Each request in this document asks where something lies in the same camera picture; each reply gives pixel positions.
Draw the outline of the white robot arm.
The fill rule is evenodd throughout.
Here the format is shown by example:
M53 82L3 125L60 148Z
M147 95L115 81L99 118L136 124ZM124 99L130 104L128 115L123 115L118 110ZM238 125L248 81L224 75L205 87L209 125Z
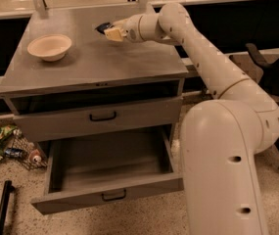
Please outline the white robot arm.
M255 155L279 138L279 106L194 26L176 3L134 15L104 31L112 41L183 47L211 95L180 128L190 235L268 235Z

